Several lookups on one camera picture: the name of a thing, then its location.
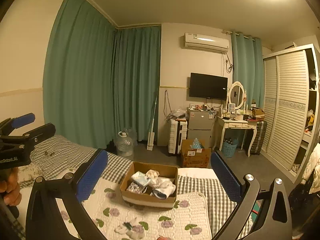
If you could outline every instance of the finger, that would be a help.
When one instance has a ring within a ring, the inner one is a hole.
[[[7,190],[7,183],[5,181],[0,181],[0,193]]]
[[[18,183],[18,170],[17,170],[17,168],[13,168],[11,170],[10,176],[7,179],[7,183],[8,183],[8,187],[7,187],[8,193],[17,187],[17,183]]]
[[[20,185],[17,184],[16,188],[12,190],[10,193],[4,196],[3,200],[6,205],[14,203],[19,196]]]
[[[17,205],[19,205],[20,202],[21,202],[21,199],[22,199],[22,195],[21,195],[21,193],[19,193],[17,199],[16,199],[13,203],[11,203],[10,206],[17,206]]]

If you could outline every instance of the mop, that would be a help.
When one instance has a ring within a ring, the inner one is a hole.
[[[151,130],[148,133],[148,146],[147,146],[147,150],[148,151],[152,151],[152,149],[153,149],[153,141],[155,139],[155,133],[153,132],[153,124],[155,122],[156,105],[157,105],[157,98],[156,98],[156,101],[155,101],[155,109],[153,111],[153,119],[152,119]]]

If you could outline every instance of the green curtain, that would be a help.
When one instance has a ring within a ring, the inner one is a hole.
[[[123,128],[147,139],[160,43],[161,26],[116,30],[86,0],[64,0],[45,60],[45,122],[56,134],[95,148],[105,148]]]
[[[113,138],[111,65],[116,29],[86,0],[64,0],[45,60],[45,122],[56,134],[105,148]]]
[[[115,129],[132,127],[138,140],[148,139],[159,88],[160,46],[161,26],[119,30],[115,38]]]
[[[265,77],[262,59],[261,40],[244,38],[243,34],[231,34],[233,50],[233,81],[239,81],[247,90],[246,104],[251,106],[252,99],[258,107],[263,107]]]

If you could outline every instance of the ceiling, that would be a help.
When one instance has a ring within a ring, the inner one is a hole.
[[[236,30],[267,46],[320,34],[305,0],[93,0],[118,26],[187,23]]]

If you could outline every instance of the jacket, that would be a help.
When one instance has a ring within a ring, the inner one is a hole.
[[[307,163],[306,169],[304,170],[301,184],[305,184],[306,181],[309,179],[310,175],[312,174],[313,170],[314,173],[314,180],[309,191],[309,194],[316,193],[320,191],[320,144],[317,143],[315,149],[311,153],[309,161]]]

